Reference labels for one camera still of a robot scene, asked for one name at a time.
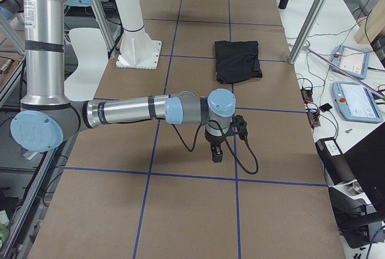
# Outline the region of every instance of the blue joint cap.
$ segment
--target blue joint cap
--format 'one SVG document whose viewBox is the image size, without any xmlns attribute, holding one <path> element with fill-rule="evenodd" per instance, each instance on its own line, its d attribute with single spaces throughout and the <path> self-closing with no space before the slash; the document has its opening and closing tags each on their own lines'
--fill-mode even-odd
<svg viewBox="0 0 385 259">
<path fill-rule="evenodd" d="M 6 8 L 1 8 L 0 7 L 0 14 L 3 16 L 4 19 L 10 20 L 13 18 L 13 13 L 8 11 Z"/>
<path fill-rule="evenodd" d="M 69 0 L 66 5 L 71 7 L 91 7 L 93 0 Z"/>
<path fill-rule="evenodd" d="M 182 124 L 183 107 L 179 98 L 168 98 L 165 102 L 166 122 L 168 124 Z"/>
<path fill-rule="evenodd" d="M 210 93 L 207 102 L 213 113 L 227 118 L 235 112 L 235 96 L 227 89 L 216 89 Z"/>
<path fill-rule="evenodd" d="M 12 120 L 11 133 L 24 149 L 46 152 L 63 141 L 63 131 L 50 116 L 38 111 L 23 111 Z"/>
</svg>

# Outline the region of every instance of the white mounting plate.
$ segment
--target white mounting plate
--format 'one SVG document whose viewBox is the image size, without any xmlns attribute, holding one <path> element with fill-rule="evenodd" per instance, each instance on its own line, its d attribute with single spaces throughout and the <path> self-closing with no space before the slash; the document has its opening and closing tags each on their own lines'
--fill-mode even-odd
<svg viewBox="0 0 385 259">
<path fill-rule="evenodd" d="M 148 55 L 148 58 L 132 63 L 132 58 L 125 58 L 129 56 L 127 53 L 121 53 L 116 61 L 118 68 L 136 68 L 136 69 L 152 69 L 155 70 L 158 66 L 159 56 L 162 49 L 162 41 L 151 41 L 154 45 L 153 52 Z"/>
</svg>

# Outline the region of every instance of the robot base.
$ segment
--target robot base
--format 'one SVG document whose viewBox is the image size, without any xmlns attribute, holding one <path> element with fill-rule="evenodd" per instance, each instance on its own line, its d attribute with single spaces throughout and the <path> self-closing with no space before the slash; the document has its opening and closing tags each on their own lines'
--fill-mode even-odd
<svg viewBox="0 0 385 259">
<path fill-rule="evenodd" d="M 158 66 L 161 47 L 162 42 L 151 40 L 144 30 L 137 34 L 125 32 L 116 66 L 154 70 Z"/>
</svg>

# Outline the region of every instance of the white desk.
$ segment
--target white desk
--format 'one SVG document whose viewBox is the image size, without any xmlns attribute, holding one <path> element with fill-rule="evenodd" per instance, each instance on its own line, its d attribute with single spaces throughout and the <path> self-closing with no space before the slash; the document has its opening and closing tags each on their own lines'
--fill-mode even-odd
<svg viewBox="0 0 385 259">
<path fill-rule="evenodd" d="M 289 4 L 285 10 L 280 10 L 280 15 L 282 19 L 283 26 L 285 27 L 285 34 L 287 38 L 294 38 L 298 35 L 303 22 L 310 10 L 310 7 L 313 3 L 313 0 L 289 0 Z M 327 0 L 324 8 L 322 9 L 310 35 L 313 34 L 337 34 L 341 31 L 350 29 L 356 21 L 352 17 L 348 7 L 345 5 L 343 0 Z M 346 38 L 344 44 L 360 49 L 362 51 L 372 50 L 370 45 L 357 44 L 354 39 L 354 34 L 358 30 L 358 26 L 355 26 L 347 37 L 348 32 L 344 32 L 340 35 L 323 35 L 308 38 L 308 41 L 311 43 L 311 48 L 318 53 L 322 54 L 332 54 L 338 45 L 340 45 Z M 294 44 L 295 39 L 288 39 L 288 43 Z M 322 62 L 319 58 L 309 54 L 308 56 L 310 71 L 322 78 L 326 77 L 328 72 L 328 65 Z M 370 53 L 369 66 L 376 69 L 383 69 L 380 61 L 377 56 L 372 52 Z M 306 64 L 306 53 L 303 52 L 298 57 L 295 62 L 295 71 L 299 74 L 302 74 L 305 78 L 311 80 L 314 86 L 322 85 L 323 81 L 317 77 L 311 75 L 308 71 Z M 329 71 L 328 77 L 326 79 L 326 85 L 324 93 L 321 97 L 322 88 L 315 88 L 313 90 L 313 99 L 316 104 L 323 105 L 329 103 L 333 106 L 331 110 L 339 123 L 339 134 L 337 138 L 337 143 L 339 144 L 341 150 L 346 152 L 366 135 L 371 133 L 379 124 L 369 124 L 369 123 L 355 123 L 343 120 L 337 106 L 335 104 L 332 92 L 331 85 L 333 81 L 353 81 L 344 75 Z M 385 84 L 385 73 L 374 72 L 368 70 L 368 75 L 364 80 L 368 85 L 377 89 L 379 84 Z M 304 82 L 304 86 L 309 86 L 308 82 Z M 380 110 L 385 117 L 385 108 L 380 105 Z M 334 122 L 333 117 L 324 113 L 326 117 L 331 119 Z M 313 138 L 314 141 L 317 141 L 320 138 L 326 138 L 334 135 L 334 126 L 324 118 L 320 118 L 321 127 L 315 129 Z M 354 199 L 364 198 L 367 202 L 368 199 L 365 195 L 359 197 L 354 197 Z M 365 258 L 366 251 L 360 251 L 359 249 L 351 249 L 347 245 L 345 239 L 343 239 L 343 246 L 345 250 L 346 258 L 353 258 L 355 253 L 363 253 L 361 258 Z M 383 259 L 385 254 L 385 243 L 376 244 L 373 246 L 370 259 Z"/>
</svg>

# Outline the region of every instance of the screen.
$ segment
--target screen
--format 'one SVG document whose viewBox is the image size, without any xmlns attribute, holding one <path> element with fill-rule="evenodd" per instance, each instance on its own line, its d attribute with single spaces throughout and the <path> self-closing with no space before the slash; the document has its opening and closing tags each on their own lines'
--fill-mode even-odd
<svg viewBox="0 0 385 259">
<path fill-rule="evenodd" d="M 371 100 L 361 85 L 341 84 L 342 92 L 353 117 L 377 118 Z"/>
<path fill-rule="evenodd" d="M 355 74 L 361 74 L 365 54 L 347 47 L 343 49 L 339 68 Z"/>
</svg>

